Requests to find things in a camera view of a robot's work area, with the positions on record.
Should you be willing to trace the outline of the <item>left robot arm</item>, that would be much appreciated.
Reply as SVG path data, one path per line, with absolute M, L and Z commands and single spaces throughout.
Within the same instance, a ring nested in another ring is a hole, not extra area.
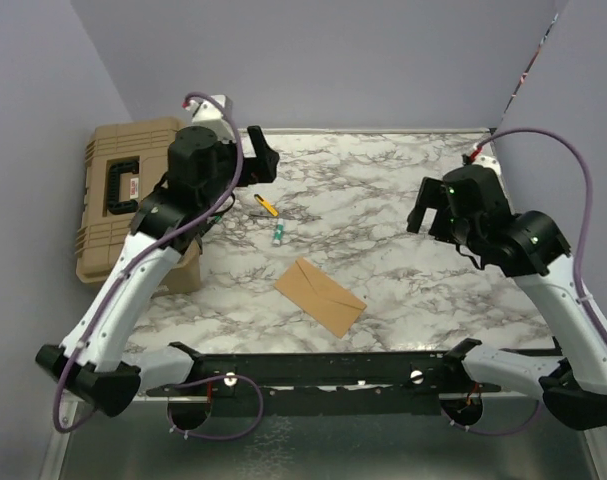
M 196 354 L 175 342 L 150 354 L 125 357 L 129 336 L 168 272 L 200 235 L 200 228 L 237 187 L 271 183 L 278 153 L 258 126 L 247 129 L 254 154 L 239 140 L 224 142 L 203 126 L 181 129 L 169 145 L 168 169 L 139 204 L 112 272 L 77 326 L 57 345 L 44 345 L 37 364 L 108 417 L 140 393 L 171 385 L 189 395 L 203 385 Z

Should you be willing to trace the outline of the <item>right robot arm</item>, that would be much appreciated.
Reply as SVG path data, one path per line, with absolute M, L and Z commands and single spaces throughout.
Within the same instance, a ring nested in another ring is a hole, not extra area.
M 496 171 L 474 164 L 422 180 L 409 232 L 419 231 L 429 209 L 430 236 L 454 245 L 476 269 L 496 266 L 512 279 L 561 349 L 545 360 L 466 339 L 447 353 L 444 383 L 455 391 L 494 384 L 542 402 L 574 430 L 607 427 L 607 319 L 576 276 L 578 256 L 554 220 L 513 212 Z

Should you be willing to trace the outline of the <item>green white glue stick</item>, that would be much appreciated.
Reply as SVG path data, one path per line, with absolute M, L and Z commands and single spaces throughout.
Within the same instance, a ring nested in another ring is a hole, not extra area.
M 280 246 L 282 244 L 284 229 L 285 229 L 285 219 L 278 218 L 276 226 L 275 226 L 273 238 L 272 238 L 272 244 L 274 246 Z

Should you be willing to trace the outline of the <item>brown paper envelope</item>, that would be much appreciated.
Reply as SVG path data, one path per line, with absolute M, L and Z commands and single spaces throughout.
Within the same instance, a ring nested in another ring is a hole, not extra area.
M 306 314 L 342 338 L 367 305 L 304 258 L 298 258 L 274 287 Z

